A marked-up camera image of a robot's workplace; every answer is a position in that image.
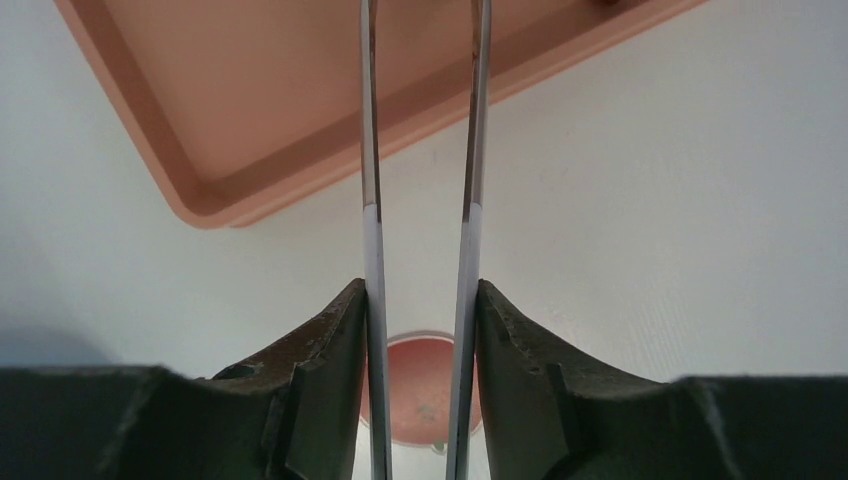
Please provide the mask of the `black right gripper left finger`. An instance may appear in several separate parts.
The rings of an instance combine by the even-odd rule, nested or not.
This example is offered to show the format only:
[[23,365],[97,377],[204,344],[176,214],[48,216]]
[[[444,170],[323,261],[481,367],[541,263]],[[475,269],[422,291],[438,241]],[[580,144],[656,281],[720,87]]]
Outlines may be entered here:
[[5,368],[5,479],[348,479],[365,283],[209,379],[160,366]]

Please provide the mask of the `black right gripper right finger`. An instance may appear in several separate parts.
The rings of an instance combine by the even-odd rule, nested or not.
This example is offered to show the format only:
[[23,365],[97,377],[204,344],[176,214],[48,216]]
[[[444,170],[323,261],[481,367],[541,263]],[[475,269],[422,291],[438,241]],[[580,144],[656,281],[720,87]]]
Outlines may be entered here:
[[843,479],[843,376],[686,376],[609,365],[524,315],[491,282],[476,362],[495,479]]

